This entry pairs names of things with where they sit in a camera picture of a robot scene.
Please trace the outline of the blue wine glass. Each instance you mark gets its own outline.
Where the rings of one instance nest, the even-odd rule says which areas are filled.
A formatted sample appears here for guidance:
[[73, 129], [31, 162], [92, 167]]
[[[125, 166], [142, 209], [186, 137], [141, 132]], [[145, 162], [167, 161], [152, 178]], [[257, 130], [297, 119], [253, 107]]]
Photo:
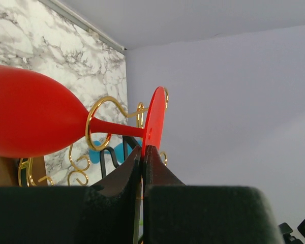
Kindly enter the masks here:
[[[114, 152], [115, 152], [115, 155], [116, 155], [116, 160], [118, 161], [119, 164], [122, 164], [125, 160], [123, 143], [118, 144], [113, 149], [114, 149]], [[89, 150], [89, 159], [93, 164], [100, 163], [100, 152], [90, 149]]]

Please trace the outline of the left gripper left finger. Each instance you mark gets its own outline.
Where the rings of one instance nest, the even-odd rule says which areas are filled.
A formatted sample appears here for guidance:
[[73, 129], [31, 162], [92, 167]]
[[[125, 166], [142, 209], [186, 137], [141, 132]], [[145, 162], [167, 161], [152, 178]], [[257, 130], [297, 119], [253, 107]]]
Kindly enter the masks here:
[[140, 159], [90, 187], [0, 187], [0, 243], [137, 243]]

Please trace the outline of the red wine glass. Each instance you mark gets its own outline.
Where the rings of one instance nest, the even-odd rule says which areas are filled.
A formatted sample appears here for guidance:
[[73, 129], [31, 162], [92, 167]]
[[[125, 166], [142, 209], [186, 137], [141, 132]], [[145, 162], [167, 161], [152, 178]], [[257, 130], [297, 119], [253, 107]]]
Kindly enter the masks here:
[[142, 139], [143, 147], [159, 147], [161, 143], [165, 91], [158, 87], [145, 109], [143, 128], [115, 124], [95, 117], [105, 102], [116, 107], [120, 103], [111, 96], [100, 98], [87, 110], [81, 101], [65, 86], [26, 69], [0, 65], [0, 156], [27, 158], [59, 151], [81, 138], [93, 150], [93, 133], [133, 136]]

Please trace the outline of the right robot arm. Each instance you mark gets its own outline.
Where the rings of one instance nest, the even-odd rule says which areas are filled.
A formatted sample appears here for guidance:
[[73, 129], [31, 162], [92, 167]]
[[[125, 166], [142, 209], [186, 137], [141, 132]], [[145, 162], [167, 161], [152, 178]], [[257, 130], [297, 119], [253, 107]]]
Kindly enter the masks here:
[[287, 244], [305, 244], [305, 219], [293, 230], [286, 222], [279, 224], [279, 229]]

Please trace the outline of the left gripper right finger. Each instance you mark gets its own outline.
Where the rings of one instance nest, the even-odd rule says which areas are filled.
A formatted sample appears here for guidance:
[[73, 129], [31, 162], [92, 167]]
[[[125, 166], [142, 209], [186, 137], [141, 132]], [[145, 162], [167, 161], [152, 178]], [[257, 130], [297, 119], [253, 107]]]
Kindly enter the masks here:
[[145, 243], [281, 243], [265, 195], [242, 186], [187, 186], [148, 146], [143, 160]]

